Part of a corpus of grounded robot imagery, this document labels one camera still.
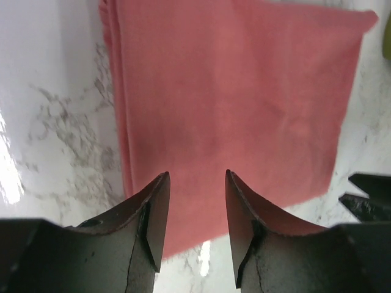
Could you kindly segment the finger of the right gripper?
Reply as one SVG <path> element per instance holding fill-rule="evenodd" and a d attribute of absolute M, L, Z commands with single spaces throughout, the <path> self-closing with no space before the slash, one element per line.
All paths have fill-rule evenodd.
<path fill-rule="evenodd" d="M 339 202 L 360 222 L 389 222 L 390 200 L 344 194 Z"/>
<path fill-rule="evenodd" d="M 390 176 L 355 173 L 348 180 L 371 199 L 390 201 Z"/>

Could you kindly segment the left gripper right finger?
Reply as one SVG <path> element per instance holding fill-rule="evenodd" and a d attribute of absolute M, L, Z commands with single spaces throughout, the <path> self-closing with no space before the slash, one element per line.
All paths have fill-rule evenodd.
<path fill-rule="evenodd" d="M 241 292 L 332 292 L 328 228 L 307 222 L 225 173 L 235 285 Z"/>

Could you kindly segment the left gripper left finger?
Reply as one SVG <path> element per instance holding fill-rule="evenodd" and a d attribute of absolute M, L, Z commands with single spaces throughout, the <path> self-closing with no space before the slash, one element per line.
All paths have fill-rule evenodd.
<path fill-rule="evenodd" d="M 169 200 L 170 175 L 164 172 L 117 206 L 68 227 L 80 264 L 67 292 L 153 292 Z"/>

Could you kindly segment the pink t-shirt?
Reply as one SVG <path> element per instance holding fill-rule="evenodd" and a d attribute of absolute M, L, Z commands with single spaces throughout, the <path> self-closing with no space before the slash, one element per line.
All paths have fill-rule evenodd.
<path fill-rule="evenodd" d="M 327 192 L 374 11 L 101 1 L 127 197 L 170 174 L 164 257 L 227 232 L 225 172 L 280 207 Z"/>

